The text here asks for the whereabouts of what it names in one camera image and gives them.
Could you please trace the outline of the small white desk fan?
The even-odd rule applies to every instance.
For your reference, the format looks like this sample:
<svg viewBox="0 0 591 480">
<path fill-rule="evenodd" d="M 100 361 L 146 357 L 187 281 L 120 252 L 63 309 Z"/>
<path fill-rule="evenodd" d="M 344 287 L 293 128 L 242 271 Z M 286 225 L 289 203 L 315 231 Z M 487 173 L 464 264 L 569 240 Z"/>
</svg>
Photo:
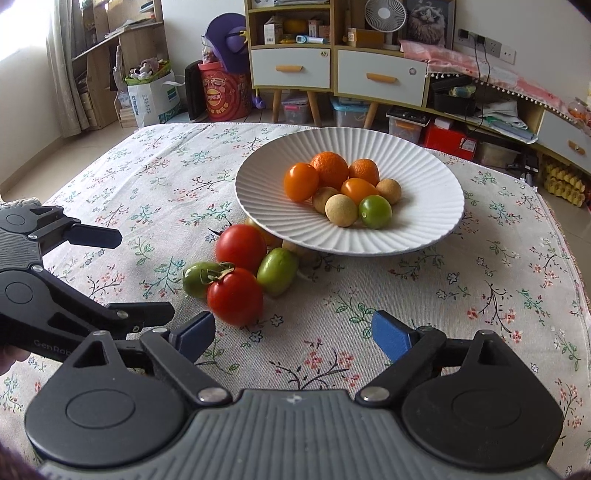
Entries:
<svg viewBox="0 0 591 480">
<path fill-rule="evenodd" d="M 384 34 L 384 48 L 396 50 L 394 33 L 401 30 L 407 21 L 403 3 L 399 0 L 368 0 L 363 12 L 370 28 Z"/>
</svg>

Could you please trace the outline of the small orange mandarin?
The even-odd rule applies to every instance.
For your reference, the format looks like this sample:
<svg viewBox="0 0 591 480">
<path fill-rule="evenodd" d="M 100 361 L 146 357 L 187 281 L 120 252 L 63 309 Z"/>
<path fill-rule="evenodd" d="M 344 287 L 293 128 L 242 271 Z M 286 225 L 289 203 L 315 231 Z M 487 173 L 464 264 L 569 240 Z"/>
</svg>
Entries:
<svg viewBox="0 0 591 480">
<path fill-rule="evenodd" d="M 381 180 L 377 164 L 367 158 L 358 159 L 349 165 L 349 178 L 363 179 L 374 186 Z"/>
</svg>

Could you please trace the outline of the framed cat picture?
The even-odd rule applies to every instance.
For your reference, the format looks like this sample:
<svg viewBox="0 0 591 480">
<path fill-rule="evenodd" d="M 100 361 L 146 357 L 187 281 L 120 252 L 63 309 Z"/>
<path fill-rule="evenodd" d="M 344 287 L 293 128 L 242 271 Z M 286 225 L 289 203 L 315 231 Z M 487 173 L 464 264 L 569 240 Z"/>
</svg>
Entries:
<svg viewBox="0 0 591 480">
<path fill-rule="evenodd" d="M 405 38 L 426 45 L 452 48 L 456 2 L 453 0 L 408 0 Z"/>
</svg>

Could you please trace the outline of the white ribbed plate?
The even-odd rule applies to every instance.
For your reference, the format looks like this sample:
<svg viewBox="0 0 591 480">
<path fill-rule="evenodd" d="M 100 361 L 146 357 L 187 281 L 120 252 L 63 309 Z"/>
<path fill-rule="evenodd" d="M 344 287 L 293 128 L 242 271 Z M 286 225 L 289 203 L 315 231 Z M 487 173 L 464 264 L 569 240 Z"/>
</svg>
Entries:
<svg viewBox="0 0 591 480">
<path fill-rule="evenodd" d="M 428 150 L 356 128 L 301 131 L 270 141 L 235 178 L 245 214 L 298 246 L 346 256 L 429 247 L 460 223 L 459 180 Z"/>
</svg>

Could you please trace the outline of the red tomato without stem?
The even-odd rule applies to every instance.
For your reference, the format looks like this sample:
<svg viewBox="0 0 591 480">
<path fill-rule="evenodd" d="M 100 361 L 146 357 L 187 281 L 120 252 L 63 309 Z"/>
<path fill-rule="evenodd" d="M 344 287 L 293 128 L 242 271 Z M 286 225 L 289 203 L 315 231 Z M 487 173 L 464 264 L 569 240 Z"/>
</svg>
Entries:
<svg viewBox="0 0 591 480">
<path fill-rule="evenodd" d="M 224 230 L 214 247 L 219 263 L 231 263 L 235 267 L 256 274 L 266 257 L 266 242 L 255 227 L 237 224 Z"/>
</svg>

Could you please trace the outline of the wooden bookshelf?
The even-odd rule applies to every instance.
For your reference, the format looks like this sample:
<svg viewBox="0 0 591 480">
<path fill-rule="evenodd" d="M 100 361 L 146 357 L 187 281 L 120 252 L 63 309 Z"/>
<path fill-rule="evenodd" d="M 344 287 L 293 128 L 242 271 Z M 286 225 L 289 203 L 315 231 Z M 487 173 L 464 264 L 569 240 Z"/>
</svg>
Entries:
<svg viewBox="0 0 591 480">
<path fill-rule="evenodd" d="M 81 13 L 86 46 L 72 64 L 89 126 L 127 127 L 131 107 L 119 100 L 118 86 L 143 60 L 168 58 L 161 3 L 83 1 Z"/>
</svg>

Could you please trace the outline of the yellow green tomato under plate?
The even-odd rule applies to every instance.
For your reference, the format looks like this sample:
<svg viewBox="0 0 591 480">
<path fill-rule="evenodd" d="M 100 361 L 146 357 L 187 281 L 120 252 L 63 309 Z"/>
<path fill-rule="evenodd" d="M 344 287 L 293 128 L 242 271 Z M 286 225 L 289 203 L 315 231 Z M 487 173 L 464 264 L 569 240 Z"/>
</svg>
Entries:
<svg viewBox="0 0 591 480">
<path fill-rule="evenodd" d="M 252 220 L 252 218 L 247 217 L 243 223 L 245 223 L 245 225 L 252 226 L 253 228 L 256 228 L 257 231 L 259 231 L 263 237 L 264 243 L 266 243 L 267 249 L 273 250 L 274 248 L 279 248 L 283 245 L 283 240 L 264 230 L 263 227 L 257 225 L 256 222 Z"/>
</svg>

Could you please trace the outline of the white paper bag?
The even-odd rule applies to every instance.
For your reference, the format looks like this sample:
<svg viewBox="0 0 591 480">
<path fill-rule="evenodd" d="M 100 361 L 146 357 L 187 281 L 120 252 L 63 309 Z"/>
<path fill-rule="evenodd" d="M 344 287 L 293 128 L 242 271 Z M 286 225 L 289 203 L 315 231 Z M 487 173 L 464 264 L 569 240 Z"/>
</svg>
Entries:
<svg viewBox="0 0 591 480">
<path fill-rule="evenodd" d="M 178 83 L 173 71 L 149 83 L 129 85 L 128 95 L 139 128 L 164 124 L 180 112 Z"/>
</svg>

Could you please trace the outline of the red box under cabinet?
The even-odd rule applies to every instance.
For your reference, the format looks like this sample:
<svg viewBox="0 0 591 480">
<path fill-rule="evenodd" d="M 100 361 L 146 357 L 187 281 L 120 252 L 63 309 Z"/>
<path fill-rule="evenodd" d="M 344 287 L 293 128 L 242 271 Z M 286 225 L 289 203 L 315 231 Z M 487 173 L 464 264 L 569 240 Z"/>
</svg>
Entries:
<svg viewBox="0 0 591 480">
<path fill-rule="evenodd" d="M 427 127 L 424 143 L 426 148 L 469 161 L 475 158 L 477 149 L 476 140 L 460 131 L 443 129 L 435 124 L 430 124 Z"/>
</svg>

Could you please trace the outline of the pink patterned cloth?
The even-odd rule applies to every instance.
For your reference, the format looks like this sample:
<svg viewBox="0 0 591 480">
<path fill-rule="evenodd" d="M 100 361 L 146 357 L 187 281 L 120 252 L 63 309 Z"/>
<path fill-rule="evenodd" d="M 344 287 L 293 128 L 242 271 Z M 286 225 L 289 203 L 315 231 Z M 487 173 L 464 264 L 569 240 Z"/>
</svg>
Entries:
<svg viewBox="0 0 591 480">
<path fill-rule="evenodd" d="M 466 75 L 494 87 L 541 102 L 561 114 L 568 114 L 567 104 L 558 96 L 508 68 L 494 65 L 483 55 L 476 58 L 436 45 L 410 40 L 401 40 L 400 43 L 404 57 L 426 63 L 430 73 Z"/>
</svg>

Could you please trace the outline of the oblong green tomato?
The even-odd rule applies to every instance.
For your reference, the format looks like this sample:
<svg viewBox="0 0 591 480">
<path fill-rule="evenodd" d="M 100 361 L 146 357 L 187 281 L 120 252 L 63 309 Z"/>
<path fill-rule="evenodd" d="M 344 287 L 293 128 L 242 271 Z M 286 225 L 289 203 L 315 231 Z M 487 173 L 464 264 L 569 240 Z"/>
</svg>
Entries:
<svg viewBox="0 0 591 480">
<path fill-rule="evenodd" d="M 256 279 L 267 295 L 277 297 L 290 288 L 297 274 L 298 257 L 290 250 L 274 248 L 259 265 Z"/>
</svg>

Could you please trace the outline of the round green tomato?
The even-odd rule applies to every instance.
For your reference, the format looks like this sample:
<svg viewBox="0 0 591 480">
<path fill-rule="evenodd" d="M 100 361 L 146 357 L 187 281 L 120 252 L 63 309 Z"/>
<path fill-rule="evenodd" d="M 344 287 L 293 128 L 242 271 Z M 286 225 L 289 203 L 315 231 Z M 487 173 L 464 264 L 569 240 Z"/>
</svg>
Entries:
<svg viewBox="0 0 591 480">
<path fill-rule="evenodd" d="M 370 229 L 382 229 L 391 220 L 393 210 L 387 199 L 380 195 L 363 198 L 359 204 L 359 217 Z"/>
</svg>

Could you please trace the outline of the clear storage bin blue lid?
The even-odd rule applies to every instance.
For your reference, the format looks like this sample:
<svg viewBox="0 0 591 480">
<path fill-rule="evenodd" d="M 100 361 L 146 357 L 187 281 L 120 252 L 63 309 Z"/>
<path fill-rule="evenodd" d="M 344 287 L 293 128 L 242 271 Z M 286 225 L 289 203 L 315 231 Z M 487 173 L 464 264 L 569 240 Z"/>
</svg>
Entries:
<svg viewBox="0 0 591 480">
<path fill-rule="evenodd" d="M 363 128 L 370 104 L 344 97 L 332 97 L 335 125 L 338 127 Z"/>
</svg>

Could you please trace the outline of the wooden cabinet with drawers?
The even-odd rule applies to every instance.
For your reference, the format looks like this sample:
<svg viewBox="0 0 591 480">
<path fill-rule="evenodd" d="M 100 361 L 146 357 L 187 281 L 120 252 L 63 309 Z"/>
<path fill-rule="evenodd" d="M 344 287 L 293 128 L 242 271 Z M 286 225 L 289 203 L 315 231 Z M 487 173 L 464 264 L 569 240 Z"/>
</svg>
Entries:
<svg viewBox="0 0 591 480">
<path fill-rule="evenodd" d="M 460 74 L 430 73 L 424 62 L 407 59 L 402 51 L 356 48 L 342 42 L 348 11 L 344 2 L 276 6 L 270 1 L 245 4 L 246 33 L 252 86 L 273 94 L 273 119 L 280 118 L 284 92 L 303 91 L 310 103 L 315 124 L 322 123 L 318 94 L 354 98 L 370 104 L 365 125 L 372 126 L 381 105 L 408 107 L 442 115 L 430 93 L 436 82 L 458 79 Z M 331 37 L 328 43 L 281 44 L 264 41 L 263 22 L 283 21 L 290 13 L 329 15 Z M 532 148 L 571 164 L 582 171 L 590 169 L 590 136 L 570 115 L 548 108 L 514 92 L 473 79 L 486 95 L 505 96 L 518 102 L 522 120 L 534 134 Z"/>
</svg>

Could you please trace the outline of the orange cherry tomato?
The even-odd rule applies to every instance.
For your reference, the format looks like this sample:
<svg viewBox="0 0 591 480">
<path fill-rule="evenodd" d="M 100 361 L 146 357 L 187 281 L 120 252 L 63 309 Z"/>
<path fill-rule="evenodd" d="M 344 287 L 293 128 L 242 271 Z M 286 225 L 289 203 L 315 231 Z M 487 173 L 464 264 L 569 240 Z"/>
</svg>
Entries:
<svg viewBox="0 0 591 480">
<path fill-rule="evenodd" d="M 377 188 L 369 182 L 359 178 L 349 178 L 342 183 L 341 193 L 351 198 L 356 205 L 359 205 L 363 199 L 379 195 Z"/>
</svg>

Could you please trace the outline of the purple plush toy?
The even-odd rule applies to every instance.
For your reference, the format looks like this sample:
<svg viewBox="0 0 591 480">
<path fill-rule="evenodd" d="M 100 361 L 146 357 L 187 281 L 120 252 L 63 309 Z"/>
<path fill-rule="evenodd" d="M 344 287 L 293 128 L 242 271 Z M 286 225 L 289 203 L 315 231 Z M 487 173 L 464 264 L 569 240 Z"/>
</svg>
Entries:
<svg viewBox="0 0 591 480">
<path fill-rule="evenodd" d="M 224 13 L 215 17 L 207 27 L 205 38 L 226 72 L 235 75 L 249 72 L 245 16 Z"/>
</svg>

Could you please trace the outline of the red bucket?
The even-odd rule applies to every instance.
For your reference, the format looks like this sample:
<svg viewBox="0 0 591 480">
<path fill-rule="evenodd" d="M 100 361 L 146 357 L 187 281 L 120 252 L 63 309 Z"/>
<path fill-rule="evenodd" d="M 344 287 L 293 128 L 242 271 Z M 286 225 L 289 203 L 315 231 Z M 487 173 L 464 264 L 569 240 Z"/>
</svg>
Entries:
<svg viewBox="0 0 591 480">
<path fill-rule="evenodd" d="M 229 122 L 249 116 L 252 111 L 252 85 L 249 73 L 231 74 L 221 62 L 198 64 L 205 106 L 209 119 Z"/>
</svg>

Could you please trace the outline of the brown longan front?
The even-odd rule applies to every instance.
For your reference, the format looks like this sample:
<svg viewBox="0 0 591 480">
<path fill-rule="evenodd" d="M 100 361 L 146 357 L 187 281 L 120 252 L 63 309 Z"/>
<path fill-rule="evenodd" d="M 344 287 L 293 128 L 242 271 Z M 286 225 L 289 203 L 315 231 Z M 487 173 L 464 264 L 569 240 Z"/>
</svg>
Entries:
<svg viewBox="0 0 591 480">
<path fill-rule="evenodd" d="M 394 179 L 383 179 L 376 185 L 376 188 L 391 205 L 396 205 L 401 200 L 402 187 Z"/>
</svg>

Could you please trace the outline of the yellow egg cartons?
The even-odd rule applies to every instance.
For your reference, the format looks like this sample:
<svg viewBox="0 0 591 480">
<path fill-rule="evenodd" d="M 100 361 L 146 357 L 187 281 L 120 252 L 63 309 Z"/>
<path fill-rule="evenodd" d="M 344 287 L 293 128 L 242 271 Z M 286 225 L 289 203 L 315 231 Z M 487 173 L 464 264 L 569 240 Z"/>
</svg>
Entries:
<svg viewBox="0 0 591 480">
<path fill-rule="evenodd" d="M 544 188 L 576 207 L 590 200 L 590 178 L 574 167 L 562 163 L 547 163 L 543 167 Z"/>
</svg>

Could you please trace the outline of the brown longan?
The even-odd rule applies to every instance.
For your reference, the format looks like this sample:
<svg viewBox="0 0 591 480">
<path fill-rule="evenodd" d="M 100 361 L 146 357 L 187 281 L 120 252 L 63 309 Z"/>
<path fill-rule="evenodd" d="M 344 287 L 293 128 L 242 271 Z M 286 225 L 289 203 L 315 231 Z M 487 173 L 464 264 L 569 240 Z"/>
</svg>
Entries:
<svg viewBox="0 0 591 480">
<path fill-rule="evenodd" d="M 358 220 L 358 206 L 344 194 L 332 195 L 325 203 L 325 216 L 339 227 L 349 227 Z"/>
<path fill-rule="evenodd" d="M 281 247 L 297 255 L 297 257 L 300 259 L 301 265 L 311 265 L 315 262 L 315 258 L 317 258 L 317 253 L 315 253 L 315 251 L 298 246 L 297 244 L 287 240 L 283 240 Z"/>
<path fill-rule="evenodd" d="M 336 194 L 339 194 L 339 191 L 335 188 L 330 186 L 321 187 L 311 198 L 311 204 L 319 214 L 325 215 L 325 204 L 328 202 L 329 198 Z"/>
<path fill-rule="evenodd" d="M 383 179 L 376 185 L 376 188 L 391 205 L 396 205 L 401 200 L 402 187 L 394 179 Z"/>
</svg>

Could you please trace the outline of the floral tablecloth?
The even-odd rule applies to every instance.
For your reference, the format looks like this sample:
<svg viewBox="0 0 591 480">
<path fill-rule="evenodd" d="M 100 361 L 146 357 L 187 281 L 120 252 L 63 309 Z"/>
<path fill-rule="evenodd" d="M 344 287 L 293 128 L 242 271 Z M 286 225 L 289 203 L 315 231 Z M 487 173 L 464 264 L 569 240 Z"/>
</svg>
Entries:
<svg viewBox="0 0 591 480">
<path fill-rule="evenodd" d="M 57 279 L 106 306 L 168 302 L 175 330 L 211 309 L 182 274 L 219 263 L 214 247 L 245 214 L 238 169 L 270 141 L 304 127 L 229 123 L 146 127 L 111 149 L 48 204 L 118 230 L 115 249 L 64 242 L 42 254 Z M 228 405 L 190 415 L 163 450 L 119 467 L 43 461 L 25 433 L 27 408 L 65 360 L 30 353 L 1 378 L 1 448 L 18 477 L 41 479 L 561 479 L 590 472 L 590 305 L 551 211 L 525 182 L 445 154 L 465 208 L 437 243 L 390 256 L 317 253 L 277 297 L 263 291 L 252 325 L 215 321 L 195 364 Z M 384 310 L 450 339 L 492 330 L 557 401 L 562 432 L 547 463 L 467 470 L 412 442 L 390 411 L 356 393 L 391 365 L 374 342 Z"/>
</svg>

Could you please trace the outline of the red tomato with stem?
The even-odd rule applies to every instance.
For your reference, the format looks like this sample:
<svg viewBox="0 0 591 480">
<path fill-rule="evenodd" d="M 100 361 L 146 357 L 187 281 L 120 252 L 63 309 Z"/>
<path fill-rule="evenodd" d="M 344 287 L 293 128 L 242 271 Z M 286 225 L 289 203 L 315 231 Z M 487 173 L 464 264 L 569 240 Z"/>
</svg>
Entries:
<svg viewBox="0 0 591 480">
<path fill-rule="evenodd" d="M 230 267 L 209 275 L 206 303 L 214 317 L 235 327 L 256 323 L 263 313 L 263 288 L 249 270 Z"/>
</svg>

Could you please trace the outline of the brown longan under plate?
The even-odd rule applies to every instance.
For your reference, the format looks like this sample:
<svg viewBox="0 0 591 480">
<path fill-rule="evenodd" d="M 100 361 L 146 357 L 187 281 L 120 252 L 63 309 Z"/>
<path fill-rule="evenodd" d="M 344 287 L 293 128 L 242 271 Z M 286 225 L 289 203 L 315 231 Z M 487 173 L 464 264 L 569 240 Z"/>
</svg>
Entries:
<svg viewBox="0 0 591 480">
<path fill-rule="evenodd" d="M 315 253 L 315 251 L 298 246 L 297 244 L 287 240 L 283 240 L 281 247 L 297 255 L 297 257 L 300 259 L 301 265 L 311 265 L 315 262 L 315 258 L 317 258 L 317 253 Z"/>
</svg>

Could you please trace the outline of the large orange mandarin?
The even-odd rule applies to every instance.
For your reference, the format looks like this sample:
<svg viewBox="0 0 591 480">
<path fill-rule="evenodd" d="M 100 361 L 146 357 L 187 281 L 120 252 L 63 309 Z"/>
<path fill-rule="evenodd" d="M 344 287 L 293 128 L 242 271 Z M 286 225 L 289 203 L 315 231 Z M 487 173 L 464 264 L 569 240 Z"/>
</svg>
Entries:
<svg viewBox="0 0 591 480">
<path fill-rule="evenodd" d="M 325 151 L 311 158 L 311 166 L 318 172 L 322 186 L 341 190 L 342 183 L 349 178 L 349 165 L 341 155 Z"/>
</svg>

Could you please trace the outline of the small green tomato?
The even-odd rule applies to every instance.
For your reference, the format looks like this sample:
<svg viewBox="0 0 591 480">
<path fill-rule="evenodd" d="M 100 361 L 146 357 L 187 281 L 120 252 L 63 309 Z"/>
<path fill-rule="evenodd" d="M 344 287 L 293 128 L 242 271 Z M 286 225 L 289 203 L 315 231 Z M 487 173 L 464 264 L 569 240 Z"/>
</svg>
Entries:
<svg viewBox="0 0 591 480">
<path fill-rule="evenodd" d="M 186 295 L 204 299 L 212 281 L 224 270 L 224 265 L 214 262 L 197 262 L 184 269 L 182 286 Z"/>
</svg>

